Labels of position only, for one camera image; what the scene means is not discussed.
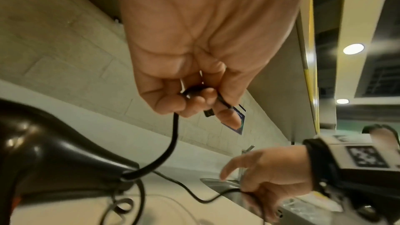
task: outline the ceiling light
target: ceiling light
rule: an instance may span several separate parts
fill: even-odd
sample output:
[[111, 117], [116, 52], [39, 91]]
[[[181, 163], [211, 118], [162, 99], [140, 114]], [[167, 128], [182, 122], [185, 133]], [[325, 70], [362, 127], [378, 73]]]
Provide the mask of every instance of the ceiling light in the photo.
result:
[[350, 101], [348, 99], [338, 99], [338, 100], [336, 100], [336, 103], [343, 105], [343, 104], [350, 103]]
[[356, 44], [348, 45], [347, 47], [345, 47], [343, 49], [343, 53], [345, 53], [346, 55], [354, 55], [354, 54], [360, 53], [363, 50], [364, 50], [364, 45], [360, 44], [360, 43], [356, 43]]

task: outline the black hair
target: black hair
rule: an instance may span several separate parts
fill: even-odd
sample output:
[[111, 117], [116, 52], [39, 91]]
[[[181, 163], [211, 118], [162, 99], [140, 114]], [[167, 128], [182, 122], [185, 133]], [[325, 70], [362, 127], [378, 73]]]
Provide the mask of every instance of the black hair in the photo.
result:
[[387, 129], [387, 130], [389, 130], [390, 132], [392, 132], [393, 135], [396, 137], [397, 144], [398, 144], [399, 147], [400, 147], [399, 133], [397, 133], [396, 129], [392, 128], [392, 127], [389, 126], [389, 125], [386, 125], [386, 124], [373, 124], [373, 125], [365, 126], [365, 127], [362, 129], [362, 132], [361, 132], [361, 133], [362, 133], [362, 134], [369, 134], [371, 131], [373, 131], [373, 130], [375, 130], [375, 129], [381, 129], [381, 128]]

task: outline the poster on wall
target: poster on wall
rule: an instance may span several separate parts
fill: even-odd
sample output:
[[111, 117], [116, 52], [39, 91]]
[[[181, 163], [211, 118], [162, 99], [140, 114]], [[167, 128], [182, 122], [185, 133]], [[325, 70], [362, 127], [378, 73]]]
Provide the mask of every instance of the poster on wall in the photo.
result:
[[243, 134], [243, 126], [245, 125], [246, 109], [244, 109], [244, 107], [241, 105], [239, 105], [238, 107], [233, 107], [233, 109], [235, 110], [235, 112], [239, 115], [240, 119], [242, 120], [242, 125], [238, 129], [233, 129], [233, 128], [226, 126], [225, 124], [224, 125], [230, 129], [232, 129], [239, 135], [242, 135]]

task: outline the backsplash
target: backsplash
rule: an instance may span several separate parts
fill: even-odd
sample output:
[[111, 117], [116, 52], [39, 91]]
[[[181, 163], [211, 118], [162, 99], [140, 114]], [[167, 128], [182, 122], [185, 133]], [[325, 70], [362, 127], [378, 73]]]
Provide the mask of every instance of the backsplash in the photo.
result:
[[[171, 136], [172, 116], [137, 93], [122, 25], [88, 0], [2, 0], [0, 9], [1, 79]], [[180, 121], [180, 140], [227, 155], [289, 144], [249, 92], [241, 105], [242, 135], [198, 114]]]

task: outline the hand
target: hand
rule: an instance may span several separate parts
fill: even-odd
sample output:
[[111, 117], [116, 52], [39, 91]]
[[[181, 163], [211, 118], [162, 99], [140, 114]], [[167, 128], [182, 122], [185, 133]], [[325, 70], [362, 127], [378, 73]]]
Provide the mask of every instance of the hand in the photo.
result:
[[[243, 192], [253, 192], [262, 201], [266, 218], [276, 222], [276, 209], [282, 200], [312, 191], [312, 174], [305, 146], [274, 147], [255, 150], [233, 158], [222, 169], [225, 180], [237, 168], [248, 168], [240, 182]], [[255, 210], [259, 207], [243, 197]]]
[[[210, 107], [241, 126], [219, 101], [237, 105], [289, 34], [300, 0], [120, 0], [135, 81], [151, 108], [190, 117]], [[184, 88], [211, 89], [186, 99]]]

